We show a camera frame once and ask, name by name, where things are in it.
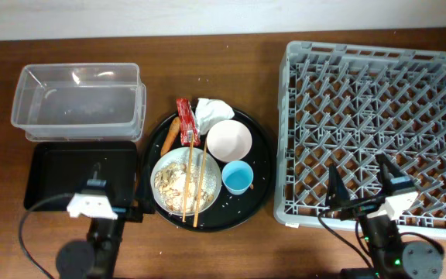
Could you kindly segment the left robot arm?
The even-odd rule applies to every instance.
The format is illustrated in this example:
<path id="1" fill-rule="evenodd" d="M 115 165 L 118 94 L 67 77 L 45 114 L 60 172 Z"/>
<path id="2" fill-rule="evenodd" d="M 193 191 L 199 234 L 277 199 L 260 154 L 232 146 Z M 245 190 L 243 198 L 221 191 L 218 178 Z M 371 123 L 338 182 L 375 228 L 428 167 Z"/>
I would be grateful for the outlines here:
<path id="1" fill-rule="evenodd" d="M 67 205 L 71 218 L 85 216 L 91 224 L 85 240 L 72 240 L 60 248 L 56 268 L 61 278 L 113 277 L 125 224 L 141 223 L 145 214 L 156 211 L 152 195 L 138 200 L 136 205 L 114 206 L 112 201 L 118 193 L 101 176 L 101 164 L 94 164 Z"/>

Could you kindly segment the pink bowl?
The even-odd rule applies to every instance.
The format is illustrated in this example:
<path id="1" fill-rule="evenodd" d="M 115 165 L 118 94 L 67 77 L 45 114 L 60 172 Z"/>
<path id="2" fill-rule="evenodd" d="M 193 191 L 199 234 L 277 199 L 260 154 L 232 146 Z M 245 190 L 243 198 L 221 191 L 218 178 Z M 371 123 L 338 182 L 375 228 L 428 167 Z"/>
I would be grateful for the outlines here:
<path id="1" fill-rule="evenodd" d="M 241 160 L 249 153 L 252 147 L 252 134 L 241 122 L 224 120 L 211 127 L 206 143 L 214 158 L 228 163 Z"/>

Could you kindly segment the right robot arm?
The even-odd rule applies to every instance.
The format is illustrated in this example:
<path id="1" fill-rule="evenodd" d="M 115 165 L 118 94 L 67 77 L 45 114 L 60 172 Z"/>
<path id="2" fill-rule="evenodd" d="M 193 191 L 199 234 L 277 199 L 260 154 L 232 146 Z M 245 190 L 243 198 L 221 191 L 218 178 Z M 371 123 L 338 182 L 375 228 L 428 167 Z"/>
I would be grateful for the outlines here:
<path id="1" fill-rule="evenodd" d="M 340 278 L 439 278 L 443 271 L 444 247 L 419 233 L 419 241 L 404 242 L 396 220 L 417 199 L 416 186 L 388 156 L 376 155 L 378 194 L 351 199 L 335 164 L 328 168 L 327 210 L 318 214 L 320 224 L 332 235 L 350 246 L 367 264 L 366 268 L 344 268 Z M 337 212 L 341 221 L 355 220 L 355 237 L 360 248 L 339 236 L 322 220 Z"/>

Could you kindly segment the light blue cup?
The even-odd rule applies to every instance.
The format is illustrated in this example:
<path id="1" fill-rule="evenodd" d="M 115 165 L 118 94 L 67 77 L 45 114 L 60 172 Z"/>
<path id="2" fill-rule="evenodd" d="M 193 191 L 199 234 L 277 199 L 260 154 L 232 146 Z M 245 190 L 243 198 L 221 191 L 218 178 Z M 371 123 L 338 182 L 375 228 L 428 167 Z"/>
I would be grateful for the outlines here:
<path id="1" fill-rule="evenodd" d="M 227 163 L 221 172 L 224 186 L 233 195 L 241 195 L 253 181 L 253 170 L 244 161 L 236 160 Z"/>

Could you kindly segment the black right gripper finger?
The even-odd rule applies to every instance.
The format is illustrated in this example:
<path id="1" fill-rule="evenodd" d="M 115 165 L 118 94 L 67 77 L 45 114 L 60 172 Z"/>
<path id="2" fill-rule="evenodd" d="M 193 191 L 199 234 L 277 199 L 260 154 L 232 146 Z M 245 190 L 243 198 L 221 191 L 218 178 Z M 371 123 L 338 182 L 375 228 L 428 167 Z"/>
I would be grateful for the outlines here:
<path id="1" fill-rule="evenodd" d="M 384 153 L 376 154 L 376 162 L 379 165 L 379 179 L 381 182 L 387 182 L 392 178 L 402 177 L 402 173 L 397 166 L 393 164 Z"/>
<path id="2" fill-rule="evenodd" d="M 337 165 L 328 167 L 328 190 L 325 205 L 330 209 L 346 209 L 350 205 L 350 196 L 339 174 Z"/>

